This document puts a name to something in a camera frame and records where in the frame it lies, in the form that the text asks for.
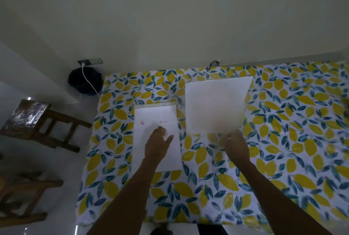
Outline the wall power outlet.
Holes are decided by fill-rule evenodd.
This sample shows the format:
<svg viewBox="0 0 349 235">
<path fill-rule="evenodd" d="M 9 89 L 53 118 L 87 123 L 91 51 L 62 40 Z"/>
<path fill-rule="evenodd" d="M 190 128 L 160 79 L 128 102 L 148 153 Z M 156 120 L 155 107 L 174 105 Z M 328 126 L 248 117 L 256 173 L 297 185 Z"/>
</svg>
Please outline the wall power outlet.
<svg viewBox="0 0 349 235">
<path fill-rule="evenodd" d="M 81 66 L 101 65 L 104 63 L 103 60 L 99 58 L 78 60 L 77 62 Z"/>
</svg>

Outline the person's foot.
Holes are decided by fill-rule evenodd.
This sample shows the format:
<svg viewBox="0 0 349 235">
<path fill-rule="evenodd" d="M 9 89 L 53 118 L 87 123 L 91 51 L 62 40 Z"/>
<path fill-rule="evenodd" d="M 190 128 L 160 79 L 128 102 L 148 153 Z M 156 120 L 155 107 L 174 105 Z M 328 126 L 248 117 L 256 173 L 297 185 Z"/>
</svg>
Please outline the person's foot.
<svg viewBox="0 0 349 235">
<path fill-rule="evenodd" d="M 155 225 L 154 229 L 151 231 L 150 235 L 173 235 L 173 232 L 168 228 L 168 225 L 165 223 L 160 223 Z"/>
</svg>

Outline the person's dark trousers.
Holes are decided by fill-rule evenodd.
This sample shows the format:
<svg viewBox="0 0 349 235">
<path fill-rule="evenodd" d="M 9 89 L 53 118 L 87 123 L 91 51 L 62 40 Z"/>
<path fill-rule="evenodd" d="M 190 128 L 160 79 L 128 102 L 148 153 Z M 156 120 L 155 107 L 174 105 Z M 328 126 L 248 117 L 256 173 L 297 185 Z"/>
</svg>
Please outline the person's dark trousers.
<svg viewBox="0 0 349 235">
<path fill-rule="evenodd" d="M 222 225 L 197 224 L 199 235 L 228 235 Z"/>
</svg>

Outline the small white paper sheet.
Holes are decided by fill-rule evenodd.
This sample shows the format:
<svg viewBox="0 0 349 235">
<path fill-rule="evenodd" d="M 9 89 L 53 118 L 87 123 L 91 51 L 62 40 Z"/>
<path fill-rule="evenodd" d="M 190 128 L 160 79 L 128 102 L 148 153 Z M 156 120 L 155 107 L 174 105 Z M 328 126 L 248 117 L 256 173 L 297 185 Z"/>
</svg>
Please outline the small white paper sheet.
<svg viewBox="0 0 349 235">
<path fill-rule="evenodd" d="M 164 139 L 173 135 L 166 156 L 155 172 L 182 170 L 181 146 L 177 111 L 175 104 L 147 105 L 136 107 L 134 111 L 134 131 L 132 146 L 131 175 L 140 167 L 145 157 L 145 144 L 151 133 L 159 126 L 166 129 Z"/>
</svg>

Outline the wooden chair with shiny seat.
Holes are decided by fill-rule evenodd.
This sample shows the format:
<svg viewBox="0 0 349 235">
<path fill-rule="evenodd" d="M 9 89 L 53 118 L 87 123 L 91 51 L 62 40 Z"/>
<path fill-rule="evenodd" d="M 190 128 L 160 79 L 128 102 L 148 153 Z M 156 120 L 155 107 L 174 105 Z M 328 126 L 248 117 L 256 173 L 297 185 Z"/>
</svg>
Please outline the wooden chair with shiny seat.
<svg viewBox="0 0 349 235">
<path fill-rule="evenodd" d="M 35 141 L 49 148 L 57 147 L 79 153 L 80 147 L 70 144 L 78 126 L 91 128 L 92 124 L 51 109 L 51 103 L 22 99 L 10 118 L 0 129 L 0 135 L 27 141 Z M 64 140 L 50 136 L 58 122 L 71 124 Z"/>
</svg>

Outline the plain wooden chair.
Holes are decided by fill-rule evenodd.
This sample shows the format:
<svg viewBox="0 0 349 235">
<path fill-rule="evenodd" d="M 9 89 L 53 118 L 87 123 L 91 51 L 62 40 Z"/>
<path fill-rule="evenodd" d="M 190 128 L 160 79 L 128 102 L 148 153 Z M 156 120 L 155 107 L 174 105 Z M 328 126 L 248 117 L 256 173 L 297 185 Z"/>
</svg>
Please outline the plain wooden chair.
<svg viewBox="0 0 349 235">
<path fill-rule="evenodd" d="M 45 221 L 48 213 L 36 207 L 47 190 L 63 184 L 42 171 L 0 174 L 0 229 Z"/>
</svg>

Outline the person's right forearm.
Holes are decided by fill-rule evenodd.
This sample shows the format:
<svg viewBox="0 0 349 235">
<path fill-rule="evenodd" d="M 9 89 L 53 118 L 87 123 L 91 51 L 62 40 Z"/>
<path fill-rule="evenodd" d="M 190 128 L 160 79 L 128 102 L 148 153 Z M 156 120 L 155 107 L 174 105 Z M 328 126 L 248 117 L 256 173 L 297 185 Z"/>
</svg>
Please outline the person's right forearm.
<svg viewBox="0 0 349 235">
<path fill-rule="evenodd" d="M 233 163 L 250 185 L 274 235 L 332 235 L 287 198 L 249 159 Z"/>
</svg>

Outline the large white paper sheet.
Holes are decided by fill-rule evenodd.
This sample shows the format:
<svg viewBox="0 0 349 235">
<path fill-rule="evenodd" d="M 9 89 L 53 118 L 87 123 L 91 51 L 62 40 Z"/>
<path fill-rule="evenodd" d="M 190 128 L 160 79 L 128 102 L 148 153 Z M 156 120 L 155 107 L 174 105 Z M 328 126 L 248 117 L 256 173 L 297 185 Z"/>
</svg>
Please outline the large white paper sheet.
<svg viewBox="0 0 349 235">
<path fill-rule="evenodd" d="M 227 134 L 238 129 L 245 119 L 245 98 L 252 80 L 248 76 L 187 83 L 187 134 Z"/>
</svg>

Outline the person's left hand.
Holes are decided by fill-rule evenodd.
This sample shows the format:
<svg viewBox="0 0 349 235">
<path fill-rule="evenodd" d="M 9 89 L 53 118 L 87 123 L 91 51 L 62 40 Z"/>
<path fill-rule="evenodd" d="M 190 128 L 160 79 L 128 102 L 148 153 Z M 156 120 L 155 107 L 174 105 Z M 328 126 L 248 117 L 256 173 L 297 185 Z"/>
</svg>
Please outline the person's left hand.
<svg viewBox="0 0 349 235">
<path fill-rule="evenodd" d="M 145 159 L 159 164 L 165 157 L 168 148 L 164 148 L 163 141 L 166 129 L 162 126 L 157 127 L 150 135 L 145 144 Z"/>
</svg>

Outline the person's left forearm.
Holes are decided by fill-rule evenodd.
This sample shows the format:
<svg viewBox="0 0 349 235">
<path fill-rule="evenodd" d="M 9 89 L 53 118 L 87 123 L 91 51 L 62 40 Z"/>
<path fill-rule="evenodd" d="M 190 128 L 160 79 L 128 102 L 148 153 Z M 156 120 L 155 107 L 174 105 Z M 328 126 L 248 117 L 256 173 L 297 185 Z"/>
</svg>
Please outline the person's left forearm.
<svg viewBox="0 0 349 235">
<path fill-rule="evenodd" d="M 146 157 L 86 235 L 139 235 L 159 160 Z"/>
</svg>

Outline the lemon print tablecloth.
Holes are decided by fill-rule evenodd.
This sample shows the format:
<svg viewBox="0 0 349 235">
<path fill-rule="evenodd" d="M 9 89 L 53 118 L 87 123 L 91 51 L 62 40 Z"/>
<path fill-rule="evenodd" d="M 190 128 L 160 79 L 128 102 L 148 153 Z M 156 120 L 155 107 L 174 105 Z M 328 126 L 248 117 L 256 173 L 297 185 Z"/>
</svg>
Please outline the lemon print tablecloth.
<svg viewBox="0 0 349 235">
<path fill-rule="evenodd" d="M 270 230 L 220 134 L 189 134 L 185 85 L 253 76 L 242 132 L 258 171 L 321 224 L 349 224 L 349 65 L 307 62 L 169 69 L 105 77 L 76 204 L 91 225 L 131 178 L 135 106 L 174 102 L 180 170 L 156 172 L 146 222 L 242 224 Z"/>
</svg>

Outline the person's right hand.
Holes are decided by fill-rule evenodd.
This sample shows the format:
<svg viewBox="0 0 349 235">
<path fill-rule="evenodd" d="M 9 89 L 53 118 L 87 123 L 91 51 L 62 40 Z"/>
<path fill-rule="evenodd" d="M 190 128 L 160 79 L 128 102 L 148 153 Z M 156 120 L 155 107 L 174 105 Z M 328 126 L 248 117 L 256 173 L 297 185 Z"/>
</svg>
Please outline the person's right hand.
<svg viewBox="0 0 349 235">
<path fill-rule="evenodd" d="M 234 145 L 231 148 L 224 148 L 228 158 L 238 169 L 242 169 L 250 163 L 250 153 L 247 142 L 239 129 L 235 130 Z"/>
</svg>

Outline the dark round bag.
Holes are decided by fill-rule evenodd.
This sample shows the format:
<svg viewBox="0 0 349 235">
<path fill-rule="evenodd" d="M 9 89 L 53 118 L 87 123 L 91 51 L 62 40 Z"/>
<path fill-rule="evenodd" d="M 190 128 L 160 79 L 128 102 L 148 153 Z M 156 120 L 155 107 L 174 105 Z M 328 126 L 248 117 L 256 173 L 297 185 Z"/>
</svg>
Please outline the dark round bag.
<svg viewBox="0 0 349 235">
<path fill-rule="evenodd" d="M 97 95 L 103 87 L 102 74 L 92 67 L 80 67 L 72 70 L 68 84 L 83 95 Z"/>
</svg>

